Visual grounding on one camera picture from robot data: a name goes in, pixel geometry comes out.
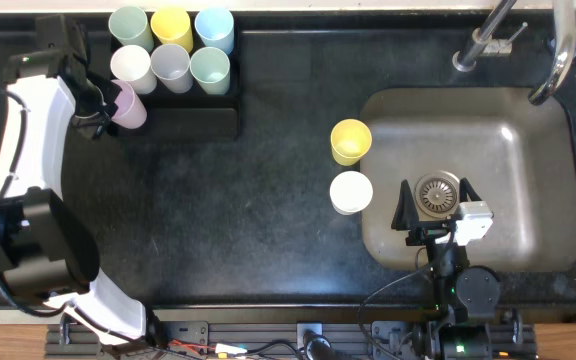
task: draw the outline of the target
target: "sink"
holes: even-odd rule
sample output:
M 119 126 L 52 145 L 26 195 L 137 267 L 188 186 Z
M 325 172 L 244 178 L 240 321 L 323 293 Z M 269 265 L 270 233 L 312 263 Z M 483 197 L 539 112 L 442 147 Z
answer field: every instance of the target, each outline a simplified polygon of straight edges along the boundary
M 372 182 L 362 213 L 370 254 L 414 269 L 417 247 L 391 230 L 402 180 L 421 220 L 454 212 L 455 181 L 468 178 L 494 213 L 472 265 L 498 271 L 563 271 L 576 262 L 576 165 L 568 117 L 549 99 L 533 106 L 524 88 L 390 89 L 374 94 L 360 118 L 373 143 L 360 162 Z M 420 263 L 427 261 L 425 252 Z

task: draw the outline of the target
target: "white cup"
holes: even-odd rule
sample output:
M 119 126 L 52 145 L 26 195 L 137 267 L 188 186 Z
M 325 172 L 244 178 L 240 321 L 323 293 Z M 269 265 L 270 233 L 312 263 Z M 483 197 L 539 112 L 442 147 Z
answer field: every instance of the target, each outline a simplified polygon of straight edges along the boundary
M 150 94 L 157 87 L 157 78 L 150 70 L 150 55 L 141 46 L 120 47 L 110 59 L 110 70 L 117 79 L 127 82 L 137 94 Z
M 150 68 L 170 91 L 181 94 L 192 87 L 190 55 L 177 44 L 164 44 L 153 51 Z
M 372 184 L 366 175 L 357 171 L 345 171 L 330 184 L 332 206 L 341 215 L 362 211 L 372 200 Z
M 206 94 L 223 95 L 230 88 L 230 60 L 217 48 L 197 50 L 190 59 L 190 72 Z
M 122 45 L 141 46 L 148 52 L 155 46 L 148 26 L 148 16 L 136 6 L 115 10 L 108 19 L 108 29 Z
M 125 81 L 115 79 L 112 82 L 121 87 L 121 92 L 115 99 L 117 112 L 112 121 L 127 129 L 136 129 L 143 125 L 146 122 L 146 108 L 135 91 Z
M 226 8 L 204 9 L 195 18 L 195 30 L 204 45 L 230 54 L 235 47 L 235 20 Z

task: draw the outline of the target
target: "faucet base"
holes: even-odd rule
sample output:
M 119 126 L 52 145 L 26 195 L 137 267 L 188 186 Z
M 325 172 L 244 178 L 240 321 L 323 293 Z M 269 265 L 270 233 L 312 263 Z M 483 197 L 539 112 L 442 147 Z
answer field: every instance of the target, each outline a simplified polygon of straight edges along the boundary
M 472 65 L 470 66 L 465 66 L 459 63 L 459 51 L 457 51 L 455 53 L 455 55 L 452 56 L 452 65 L 455 67 L 455 69 L 461 71 L 461 72 L 469 72 L 475 69 L 475 66 L 477 66 L 477 62 L 475 61 L 474 63 L 472 63 Z

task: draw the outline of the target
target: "faucet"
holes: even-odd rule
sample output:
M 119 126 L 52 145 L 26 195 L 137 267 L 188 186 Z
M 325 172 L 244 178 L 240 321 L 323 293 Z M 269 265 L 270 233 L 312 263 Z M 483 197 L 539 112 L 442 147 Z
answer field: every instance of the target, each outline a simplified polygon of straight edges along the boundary
M 456 52 L 452 57 L 455 68 L 462 72 L 471 71 L 477 65 L 477 58 L 486 51 L 492 42 L 492 35 L 508 15 L 510 9 L 517 0 L 501 0 L 490 13 L 481 28 L 472 32 L 463 51 Z M 555 19 L 555 54 L 550 75 L 539 87 L 533 89 L 528 95 L 528 101 L 533 105 L 543 104 L 561 85 L 570 70 L 573 57 L 575 56 L 576 28 L 575 7 L 572 0 L 552 0 L 553 14 Z M 525 24 L 517 31 L 510 40 L 505 42 L 509 45 L 517 35 L 525 29 Z

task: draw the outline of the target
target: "black countertop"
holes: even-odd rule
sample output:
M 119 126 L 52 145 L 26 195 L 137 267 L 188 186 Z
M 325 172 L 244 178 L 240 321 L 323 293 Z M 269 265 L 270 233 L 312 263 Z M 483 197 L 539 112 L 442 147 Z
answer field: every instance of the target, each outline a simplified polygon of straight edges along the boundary
M 482 14 L 237 15 L 241 136 L 145 144 L 91 142 L 71 131 L 64 200 L 95 236 L 104 271 L 145 303 L 356 303 L 404 272 L 371 258 L 361 215 L 333 210 L 330 182 L 348 168 L 332 160 L 330 130 L 386 88 L 541 83 L 552 63 L 543 43 L 551 15 L 514 14 L 501 33 L 526 18 L 510 57 L 482 59 L 463 74 L 450 59 Z M 7 57 L 33 48 L 32 22 L 7 19 L 0 17 L 0 86 Z M 109 35 L 92 35 L 94 62 L 107 72 Z M 576 65 L 556 98 L 569 111 L 576 149 Z M 501 277 L 503 304 L 576 305 L 576 266 Z M 431 289 L 411 280 L 382 301 L 429 305 Z

